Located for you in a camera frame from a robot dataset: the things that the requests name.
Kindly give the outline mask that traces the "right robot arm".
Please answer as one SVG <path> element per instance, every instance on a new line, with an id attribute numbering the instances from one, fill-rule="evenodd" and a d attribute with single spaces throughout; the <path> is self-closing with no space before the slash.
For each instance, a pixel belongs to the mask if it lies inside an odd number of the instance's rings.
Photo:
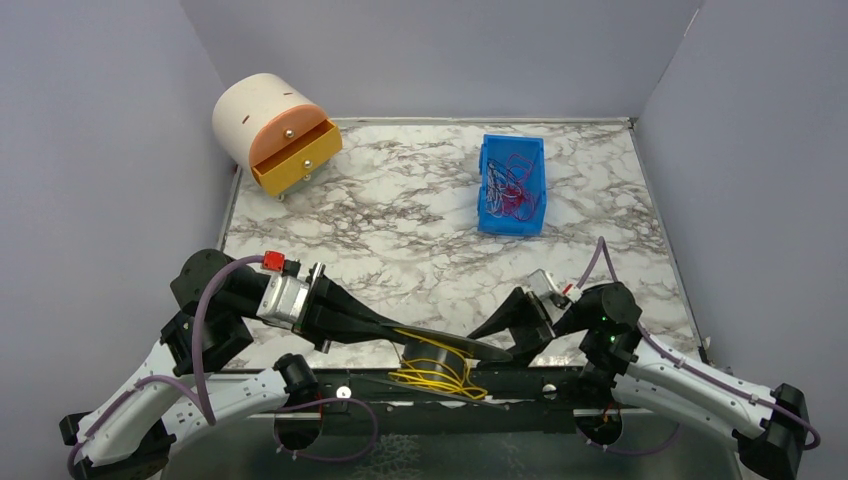
<path id="1" fill-rule="evenodd" d="M 623 283 L 571 288 L 552 299 L 563 311 L 558 321 L 534 293 L 517 287 L 469 336 L 511 331 L 510 362 L 525 366 L 553 339 L 582 333 L 586 364 L 570 392 L 698 428 L 766 479 L 796 478 L 804 452 L 819 445 L 801 390 L 740 380 L 661 342 L 640 324 L 642 310 Z"/>

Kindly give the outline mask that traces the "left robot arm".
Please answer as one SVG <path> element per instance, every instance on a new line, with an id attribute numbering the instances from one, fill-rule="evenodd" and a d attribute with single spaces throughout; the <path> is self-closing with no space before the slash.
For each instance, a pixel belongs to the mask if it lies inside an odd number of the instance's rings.
<path id="1" fill-rule="evenodd" d="M 253 414 L 316 410 L 325 404 L 305 358 L 285 354 L 236 386 L 211 393 L 208 381 L 252 343 L 248 320 L 330 343 L 400 340 L 396 321 L 377 314 L 315 266 L 279 252 L 233 258 L 193 254 L 172 281 L 178 312 L 130 378 L 100 407 L 60 424 L 75 479 L 147 479 L 172 451 L 211 428 Z"/>

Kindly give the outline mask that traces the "dark grey cable spool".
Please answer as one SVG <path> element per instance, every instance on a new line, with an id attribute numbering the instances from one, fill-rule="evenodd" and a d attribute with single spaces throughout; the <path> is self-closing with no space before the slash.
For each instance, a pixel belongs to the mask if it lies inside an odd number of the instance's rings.
<path id="1" fill-rule="evenodd" d="M 510 353 L 468 337 L 402 324 L 396 330 L 407 337 L 396 352 L 399 366 L 388 373 L 391 382 L 457 400 L 480 403 L 488 390 L 472 380 L 472 363 L 506 362 Z"/>

